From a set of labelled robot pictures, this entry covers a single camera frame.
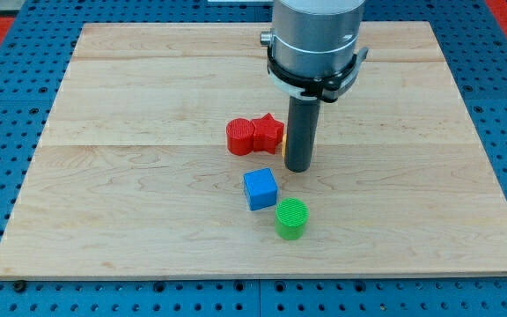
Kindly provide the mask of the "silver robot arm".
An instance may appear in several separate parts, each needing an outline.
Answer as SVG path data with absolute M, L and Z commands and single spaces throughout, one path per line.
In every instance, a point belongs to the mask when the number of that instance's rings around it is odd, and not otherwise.
M 275 0 L 261 45 L 293 75 L 332 76 L 352 60 L 364 6 L 365 0 Z

